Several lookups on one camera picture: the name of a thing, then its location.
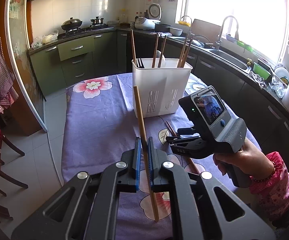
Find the pink floral sleeve forearm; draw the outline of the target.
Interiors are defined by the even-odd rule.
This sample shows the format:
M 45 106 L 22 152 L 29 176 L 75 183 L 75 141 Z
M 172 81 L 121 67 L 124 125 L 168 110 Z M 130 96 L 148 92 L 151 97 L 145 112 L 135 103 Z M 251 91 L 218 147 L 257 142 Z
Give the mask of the pink floral sleeve forearm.
M 266 157 L 273 163 L 274 171 L 262 180 L 251 177 L 249 190 L 257 195 L 259 206 L 268 219 L 275 221 L 289 210 L 289 172 L 278 152 L 271 152 Z

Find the person's right hand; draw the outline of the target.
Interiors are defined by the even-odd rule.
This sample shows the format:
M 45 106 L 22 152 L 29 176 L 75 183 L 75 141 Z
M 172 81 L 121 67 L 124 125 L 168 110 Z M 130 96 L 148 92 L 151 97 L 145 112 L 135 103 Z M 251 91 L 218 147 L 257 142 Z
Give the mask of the person's right hand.
M 275 172 L 275 165 L 248 138 L 236 153 L 215 153 L 213 161 L 224 176 L 227 169 L 224 164 L 231 164 L 255 180 L 269 178 Z

